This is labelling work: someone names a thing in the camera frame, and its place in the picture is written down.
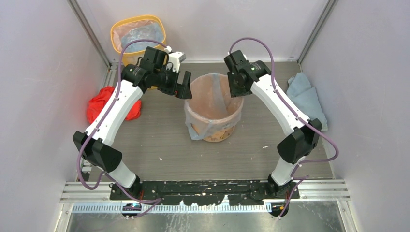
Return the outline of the light blue trash bag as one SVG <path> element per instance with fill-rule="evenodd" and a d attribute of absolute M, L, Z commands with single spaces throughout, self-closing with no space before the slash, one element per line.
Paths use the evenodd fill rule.
<path fill-rule="evenodd" d="M 241 119 L 244 97 L 231 97 L 228 76 L 202 75 L 190 84 L 192 99 L 184 103 L 185 125 L 192 140 L 203 140 L 211 127 L 236 126 Z"/>

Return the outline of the orange round trash bin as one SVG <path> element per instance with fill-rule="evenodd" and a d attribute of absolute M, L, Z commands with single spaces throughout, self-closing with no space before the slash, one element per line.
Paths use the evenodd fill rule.
<path fill-rule="evenodd" d="M 234 129 L 235 126 L 226 126 L 223 128 L 211 127 L 205 133 L 203 140 L 211 143 L 222 142 L 233 134 Z"/>

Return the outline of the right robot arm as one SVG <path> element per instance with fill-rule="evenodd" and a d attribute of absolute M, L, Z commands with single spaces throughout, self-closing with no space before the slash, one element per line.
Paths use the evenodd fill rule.
<path fill-rule="evenodd" d="M 258 60 L 249 62 L 240 51 L 224 58 L 228 68 L 228 82 L 232 97 L 256 95 L 269 109 L 281 126 L 285 138 L 277 145 L 278 163 L 268 176 L 269 194 L 276 199 L 287 192 L 292 172 L 299 162 L 317 146 L 322 124 L 310 120 L 286 96 L 276 81 L 271 79 L 271 70 Z"/>

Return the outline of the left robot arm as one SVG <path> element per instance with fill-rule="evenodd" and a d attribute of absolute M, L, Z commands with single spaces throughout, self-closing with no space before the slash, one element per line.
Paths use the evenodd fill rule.
<path fill-rule="evenodd" d="M 143 57 L 119 72 L 114 92 L 92 124 L 85 132 L 76 131 L 73 135 L 79 158 L 116 180 L 130 200 L 141 193 L 139 177 L 124 164 L 122 153 L 112 148 L 115 136 L 131 108 L 151 87 L 179 99 L 192 98 L 191 73 L 186 71 L 183 82 L 178 83 L 180 65 L 185 58 L 183 52 L 173 52 L 170 47 L 165 50 L 147 47 Z"/>

